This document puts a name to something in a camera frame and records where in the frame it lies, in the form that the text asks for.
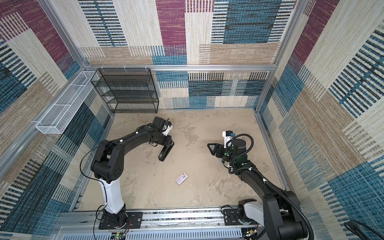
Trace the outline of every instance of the robotic arm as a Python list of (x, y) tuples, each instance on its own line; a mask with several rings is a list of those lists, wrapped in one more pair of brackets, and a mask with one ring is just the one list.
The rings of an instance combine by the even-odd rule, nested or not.
[(102, 140), (91, 162), (91, 171), (100, 181), (105, 207), (102, 219), (104, 225), (116, 229), (123, 228), (127, 222), (125, 204), (121, 198), (120, 177), (124, 169), (124, 156), (143, 143), (155, 143), (164, 146), (159, 160), (164, 161), (174, 146), (168, 135), (172, 123), (155, 117), (152, 123), (138, 127), (136, 131), (113, 141)]
[[(247, 136), (251, 146), (246, 149), (245, 141), (237, 137)], [(235, 136), (232, 131), (223, 132), (224, 145), (208, 144), (212, 155), (221, 158), (222, 163), (229, 162), (228, 172), (237, 175), (247, 183), (263, 201), (261, 205), (255, 199), (239, 201), (237, 206), (238, 221), (250, 224), (252, 220), (265, 227), (271, 240), (288, 240), (305, 238), (313, 231), (303, 215), (297, 196), (292, 191), (285, 191), (270, 183), (256, 166), (248, 160), (247, 153), (253, 146), (253, 139), (248, 134)]]

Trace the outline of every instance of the black mesh shelf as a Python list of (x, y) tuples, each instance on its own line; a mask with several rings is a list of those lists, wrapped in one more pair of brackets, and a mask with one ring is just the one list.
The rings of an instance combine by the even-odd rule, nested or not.
[(145, 68), (104, 68), (91, 81), (113, 113), (157, 113), (159, 99), (151, 71)]

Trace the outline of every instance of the wire mesh basket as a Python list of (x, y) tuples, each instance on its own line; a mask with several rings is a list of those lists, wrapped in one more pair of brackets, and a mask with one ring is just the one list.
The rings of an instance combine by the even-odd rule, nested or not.
[(36, 128), (43, 134), (62, 134), (92, 90), (92, 77), (98, 77), (94, 71), (81, 72), (47, 111)]
[(159, 99), (146, 68), (99, 68), (91, 83), (113, 113), (157, 113)]

